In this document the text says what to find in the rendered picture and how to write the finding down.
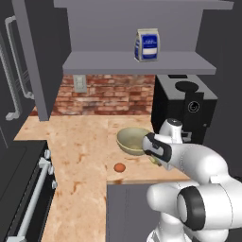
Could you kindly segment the grey wall shelf unit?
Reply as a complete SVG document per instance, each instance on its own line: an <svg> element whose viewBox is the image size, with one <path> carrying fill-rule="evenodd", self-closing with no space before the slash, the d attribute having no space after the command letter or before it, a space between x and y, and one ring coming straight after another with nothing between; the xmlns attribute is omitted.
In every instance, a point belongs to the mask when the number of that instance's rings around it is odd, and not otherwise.
<svg viewBox="0 0 242 242"><path fill-rule="evenodd" d="M225 0L54 0L66 8L71 54L65 74L212 75L216 68L196 52L202 14L228 10ZM156 28L161 52L156 61L134 58L139 28Z"/></svg>

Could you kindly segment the dark tall cabinet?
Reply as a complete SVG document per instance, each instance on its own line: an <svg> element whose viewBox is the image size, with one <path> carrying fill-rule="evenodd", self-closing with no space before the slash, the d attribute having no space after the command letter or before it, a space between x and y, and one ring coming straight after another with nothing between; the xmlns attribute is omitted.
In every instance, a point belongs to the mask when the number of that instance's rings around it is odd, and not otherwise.
<svg viewBox="0 0 242 242"><path fill-rule="evenodd" d="M242 177L242 0L231 10L203 13L197 52L216 73L202 81L218 101L204 144L228 163L230 174Z"/></svg>

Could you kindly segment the brown egg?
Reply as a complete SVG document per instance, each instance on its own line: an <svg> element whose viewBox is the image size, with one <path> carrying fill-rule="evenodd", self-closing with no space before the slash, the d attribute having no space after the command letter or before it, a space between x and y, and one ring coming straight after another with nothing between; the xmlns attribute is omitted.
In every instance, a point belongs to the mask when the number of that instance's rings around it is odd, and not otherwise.
<svg viewBox="0 0 242 242"><path fill-rule="evenodd" d="M114 165L113 169L118 173L122 173L125 171L126 166L122 163L117 163Z"/></svg>

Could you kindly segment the white and blue carton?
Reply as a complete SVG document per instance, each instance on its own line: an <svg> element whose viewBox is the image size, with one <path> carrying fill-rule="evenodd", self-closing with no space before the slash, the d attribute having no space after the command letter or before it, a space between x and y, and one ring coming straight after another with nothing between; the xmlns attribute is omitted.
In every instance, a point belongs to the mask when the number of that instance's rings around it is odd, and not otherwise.
<svg viewBox="0 0 242 242"><path fill-rule="evenodd" d="M156 61L160 52L160 35L157 28L141 28L136 32L134 58L138 61Z"/></svg>

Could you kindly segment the dark grey fridge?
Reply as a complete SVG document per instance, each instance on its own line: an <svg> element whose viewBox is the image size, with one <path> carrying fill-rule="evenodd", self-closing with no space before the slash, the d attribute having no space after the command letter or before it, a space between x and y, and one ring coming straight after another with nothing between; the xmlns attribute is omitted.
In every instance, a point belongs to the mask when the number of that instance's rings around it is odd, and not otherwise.
<svg viewBox="0 0 242 242"><path fill-rule="evenodd" d="M25 98L12 57L5 19L12 23L27 89L33 99ZM70 43L62 33L68 31L67 11L54 6L54 0L0 0L0 32L20 97L22 114L8 121L14 111L8 82L0 60L0 147L7 148L33 110L39 119L49 119L62 82L62 66L70 53Z"/></svg>

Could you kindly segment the black oven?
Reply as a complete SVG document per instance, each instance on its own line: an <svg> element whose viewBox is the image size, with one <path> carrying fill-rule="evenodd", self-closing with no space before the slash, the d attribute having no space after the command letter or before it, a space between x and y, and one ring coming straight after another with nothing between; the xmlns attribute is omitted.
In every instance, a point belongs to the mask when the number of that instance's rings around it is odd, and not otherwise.
<svg viewBox="0 0 242 242"><path fill-rule="evenodd" d="M14 141L0 161L0 242L16 236L24 219L37 181L39 161L46 157L45 140ZM45 223L55 194L55 175L46 175L33 216L26 232L26 242L41 242Z"/></svg>

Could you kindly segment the olive green mixing bowl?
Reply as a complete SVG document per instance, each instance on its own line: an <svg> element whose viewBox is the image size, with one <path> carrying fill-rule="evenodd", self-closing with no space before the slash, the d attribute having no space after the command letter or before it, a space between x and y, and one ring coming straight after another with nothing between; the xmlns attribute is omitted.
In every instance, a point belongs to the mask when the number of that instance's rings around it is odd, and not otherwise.
<svg viewBox="0 0 242 242"><path fill-rule="evenodd" d="M138 127L123 128L116 134L116 143L129 155L142 156L143 139L149 133L149 130Z"/></svg>

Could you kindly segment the black coffee machine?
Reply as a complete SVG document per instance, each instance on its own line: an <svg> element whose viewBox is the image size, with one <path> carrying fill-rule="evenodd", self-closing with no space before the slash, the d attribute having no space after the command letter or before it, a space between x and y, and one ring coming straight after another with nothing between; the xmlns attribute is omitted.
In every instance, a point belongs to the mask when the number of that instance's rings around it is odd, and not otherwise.
<svg viewBox="0 0 242 242"><path fill-rule="evenodd" d="M202 144L216 108L217 96L196 75L155 77L151 124L155 133L163 122L175 118L182 123L185 143Z"/></svg>

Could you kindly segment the grey base cabinet door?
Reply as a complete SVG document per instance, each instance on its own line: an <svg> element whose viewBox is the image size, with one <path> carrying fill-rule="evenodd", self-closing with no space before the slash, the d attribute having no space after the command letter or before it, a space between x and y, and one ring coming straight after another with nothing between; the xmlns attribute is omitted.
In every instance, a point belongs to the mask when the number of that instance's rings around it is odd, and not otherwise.
<svg viewBox="0 0 242 242"><path fill-rule="evenodd" d="M149 184L108 184L106 242L147 242L160 213L147 204Z"/></svg>

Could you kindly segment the white wall outlet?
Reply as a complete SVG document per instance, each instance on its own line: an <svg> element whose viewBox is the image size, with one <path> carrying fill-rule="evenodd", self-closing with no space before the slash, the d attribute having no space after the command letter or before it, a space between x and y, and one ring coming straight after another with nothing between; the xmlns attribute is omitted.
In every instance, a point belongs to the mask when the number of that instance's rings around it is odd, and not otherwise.
<svg viewBox="0 0 242 242"><path fill-rule="evenodd" d="M76 93L87 92L87 82L85 75L73 75L74 78L74 89Z"/></svg>

